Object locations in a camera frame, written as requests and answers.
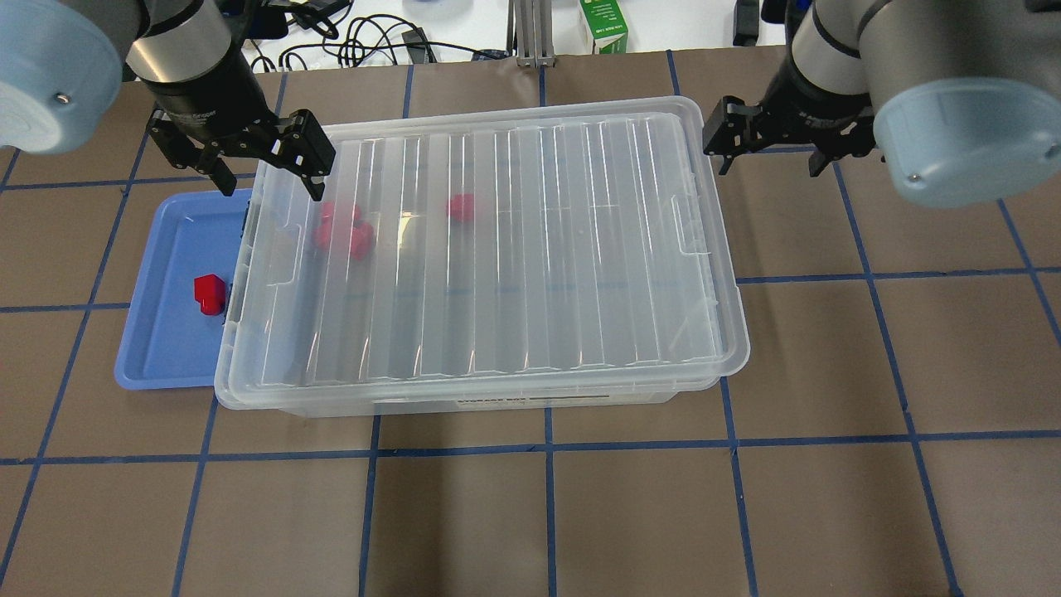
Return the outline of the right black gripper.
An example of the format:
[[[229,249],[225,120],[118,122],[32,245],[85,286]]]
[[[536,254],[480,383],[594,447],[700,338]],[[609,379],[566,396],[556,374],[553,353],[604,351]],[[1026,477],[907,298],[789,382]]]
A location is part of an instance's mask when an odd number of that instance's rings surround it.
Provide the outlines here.
[[[846,155],[863,158],[876,147],[870,95],[823,90],[796,70],[780,70],[759,105],[723,96],[705,121],[705,155],[719,158],[727,175],[736,158],[781,143],[812,143],[810,177]]]

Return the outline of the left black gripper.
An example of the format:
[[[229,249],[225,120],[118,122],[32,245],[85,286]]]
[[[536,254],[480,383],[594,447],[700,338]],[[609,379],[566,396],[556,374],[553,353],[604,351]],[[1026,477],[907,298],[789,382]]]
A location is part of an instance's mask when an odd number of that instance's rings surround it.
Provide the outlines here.
[[[258,158],[250,137],[265,139],[265,162],[302,181],[312,201],[321,201],[337,151],[310,109],[279,118],[269,108],[249,63],[219,63],[204,75],[177,83],[152,80],[149,91],[163,116],[147,121],[147,136],[171,166],[192,169],[225,197],[234,194],[234,173],[216,151]]]

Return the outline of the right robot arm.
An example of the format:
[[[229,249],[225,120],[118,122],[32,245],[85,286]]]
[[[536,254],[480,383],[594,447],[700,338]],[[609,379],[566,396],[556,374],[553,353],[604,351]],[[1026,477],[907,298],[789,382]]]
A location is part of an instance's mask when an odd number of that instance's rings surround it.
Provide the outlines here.
[[[813,177],[882,153],[892,186],[933,208],[995,201],[1059,173],[1057,1],[764,1],[786,55],[764,96],[723,96],[705,154],[812,146]]]

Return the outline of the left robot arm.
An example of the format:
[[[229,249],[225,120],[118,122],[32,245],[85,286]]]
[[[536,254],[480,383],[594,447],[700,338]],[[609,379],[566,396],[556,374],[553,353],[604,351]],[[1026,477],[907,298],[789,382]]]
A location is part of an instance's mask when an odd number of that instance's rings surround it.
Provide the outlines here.
[[[94,136],[129,70],[154,95],[147,136],[171,166],[229,196],[225,158],[261,160],[321,201],[335,148],[311,110],[277,116],[242,48],[255,23],[288,14],[335,27],[292,1],[4,1],[3,146],[67,153]]]

